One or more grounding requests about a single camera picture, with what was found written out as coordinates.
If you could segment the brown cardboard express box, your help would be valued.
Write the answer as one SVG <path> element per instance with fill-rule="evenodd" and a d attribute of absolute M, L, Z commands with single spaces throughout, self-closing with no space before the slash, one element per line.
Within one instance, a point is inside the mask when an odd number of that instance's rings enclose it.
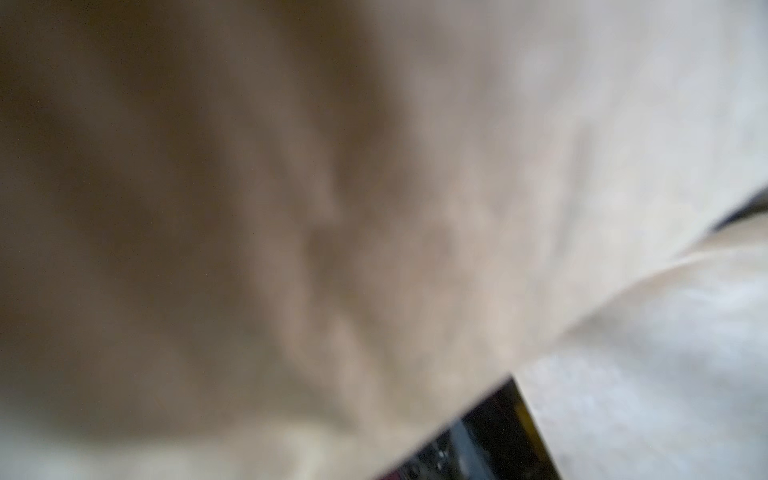
<path fill-rule="evenodd" d="M 1 475 L 767 475 L 763 1 L 5 1 Z"/>

